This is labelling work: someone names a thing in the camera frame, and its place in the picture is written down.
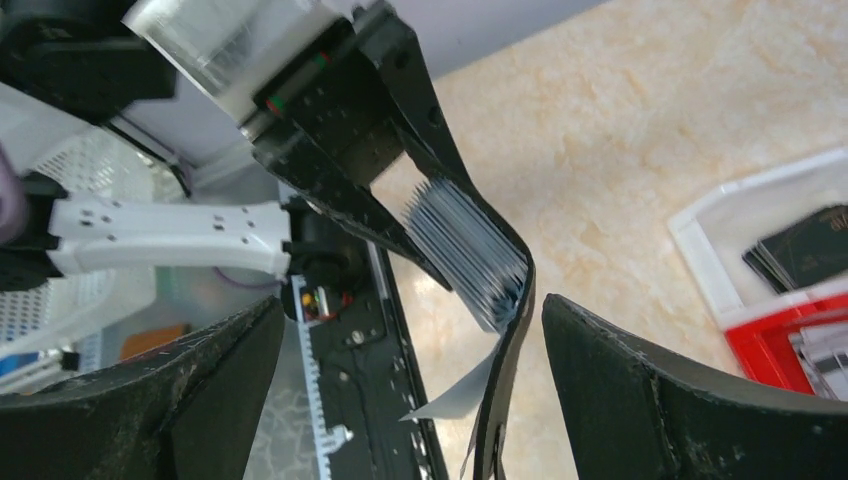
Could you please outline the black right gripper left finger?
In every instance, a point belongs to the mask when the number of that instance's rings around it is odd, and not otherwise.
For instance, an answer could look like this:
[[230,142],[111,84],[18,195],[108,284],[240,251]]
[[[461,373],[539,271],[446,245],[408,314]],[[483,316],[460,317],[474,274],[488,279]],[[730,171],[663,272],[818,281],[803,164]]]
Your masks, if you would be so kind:
[[1,399],[5,479],[240,479],[285,329],[275,297],[125,362]]

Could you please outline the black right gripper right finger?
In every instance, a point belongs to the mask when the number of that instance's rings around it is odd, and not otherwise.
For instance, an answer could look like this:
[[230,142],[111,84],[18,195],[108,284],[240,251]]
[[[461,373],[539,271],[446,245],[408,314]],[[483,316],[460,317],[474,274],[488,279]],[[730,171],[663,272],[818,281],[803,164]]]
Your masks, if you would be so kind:
[[843,479],[847,406],[714,369],[558,294],[541,321],[583,479]]

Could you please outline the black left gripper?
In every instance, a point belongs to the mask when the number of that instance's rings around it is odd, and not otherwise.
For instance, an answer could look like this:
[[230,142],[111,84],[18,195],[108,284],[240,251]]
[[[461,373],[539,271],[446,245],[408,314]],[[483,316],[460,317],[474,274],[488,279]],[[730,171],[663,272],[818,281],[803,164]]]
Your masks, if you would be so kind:
[[428,178],[472,184],[418,36],[392,5],[333,19],[250,99],[241,128],[257,162],[351,234],[452,289],[368,190],[402,154]]

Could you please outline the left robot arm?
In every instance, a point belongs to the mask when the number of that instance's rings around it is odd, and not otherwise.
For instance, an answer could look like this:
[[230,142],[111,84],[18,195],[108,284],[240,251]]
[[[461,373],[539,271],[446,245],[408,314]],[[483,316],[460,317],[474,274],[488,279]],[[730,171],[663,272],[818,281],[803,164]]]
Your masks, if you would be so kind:
[[[373,196],[407,154],[469,180],[415,30],[386,1],[5,1],[1,82],[65,115],[106,123],[188,79],[239,128],[254,159],[347,232],[444,274]],[[283,275],[320,257],[272,203],[223,207],[4,188],[1,250],[28,286],[135,266]]]

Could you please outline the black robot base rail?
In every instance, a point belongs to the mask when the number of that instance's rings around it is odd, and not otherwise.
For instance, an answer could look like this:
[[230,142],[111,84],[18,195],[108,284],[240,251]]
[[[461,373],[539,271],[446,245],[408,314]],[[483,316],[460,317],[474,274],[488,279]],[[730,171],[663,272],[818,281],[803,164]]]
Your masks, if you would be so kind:
[[445,479],[435,426],[387,254],[357,241],[343,286],[293,275],[283,304],[300,342],[321,479]]

